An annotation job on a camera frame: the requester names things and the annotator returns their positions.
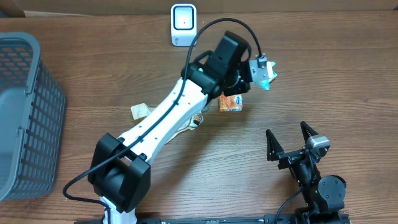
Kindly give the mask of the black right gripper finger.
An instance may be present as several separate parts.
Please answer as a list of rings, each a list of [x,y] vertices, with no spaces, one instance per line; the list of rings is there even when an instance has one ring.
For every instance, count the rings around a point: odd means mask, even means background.
[[[279,144],[278,140],[275,138],[270,129],[266,130],[266,138],[267,138],[267,160],[278,161],[279,156],[284,153],[282,146]]]
[[[312,129],[305,121],[300,123],[305,144],[314,144],[317,140],[318,133]]]

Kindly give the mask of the orange tissue pack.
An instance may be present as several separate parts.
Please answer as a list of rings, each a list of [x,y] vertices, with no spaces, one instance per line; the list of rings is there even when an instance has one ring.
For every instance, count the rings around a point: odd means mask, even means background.
[[[241,111],[243,109],[242,95],[231,95],[219,97],[219,111]]]

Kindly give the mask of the teal tissue pack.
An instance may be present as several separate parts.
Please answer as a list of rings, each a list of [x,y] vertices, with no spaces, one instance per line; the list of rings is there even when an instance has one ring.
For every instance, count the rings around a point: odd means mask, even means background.
[[[257,71],[257,82],[258,85],[263,90],[269,91],[271,88],[271,83],[277,78],[277,73],[273,70],[275,62],[267,61],[265,66],[262,66]]]

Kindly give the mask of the clear brown snack bag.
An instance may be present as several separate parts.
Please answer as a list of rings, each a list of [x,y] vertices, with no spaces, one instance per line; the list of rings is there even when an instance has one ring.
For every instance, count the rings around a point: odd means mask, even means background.
[[[145,103],[134,105],[131,107],[131,113],[132,113],[133,120],[143,119],[143,118],[149,116],[154,110],[155,110],[155,108],[151,108],[151,107],[147,106]],[[186,122],[184,122],[181,125],[181,127],[179,127],[176,130],[176,132],[173,133],[173,135],[170,137],[170,139],[166,143],[169,143],[173,138],[175,138],[180,133],[196,129],[197,127],[199,127],[199,125],[202,124],[203,121],[204,121],[204,117],[202,115],[202,112],[196,113],[190,119],[186,120]]]

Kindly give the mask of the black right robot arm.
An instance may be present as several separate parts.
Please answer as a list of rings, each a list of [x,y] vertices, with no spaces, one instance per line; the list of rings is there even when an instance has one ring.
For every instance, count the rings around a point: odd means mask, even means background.
[[[322,177],[316,166],[327,154],[330,140],[304,121],[300,127],[305,145],[292,152],[285,152],[272,131],[266,130],[267,160],[277,161],[280,170],[288,169],[299,190],[280,206],[275,217],[265,219],[274,223],[349,223],[349,216],[340,213],[345,207],[346,181],[338,175]],[[299,194],[306,206],[282,217],[283,209]]]

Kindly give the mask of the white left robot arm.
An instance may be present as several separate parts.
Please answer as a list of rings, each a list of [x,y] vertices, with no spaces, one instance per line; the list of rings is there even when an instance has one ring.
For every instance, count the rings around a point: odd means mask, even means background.
[[[153,160],[184,122],[221,94],[250,89],[249,43],[227,31],[214,51],[188,59],[173,90],[155,110],[118,138],[96,144],[88,182],[105,209],[104,223],[136,223],[135,209],[150,188]]]

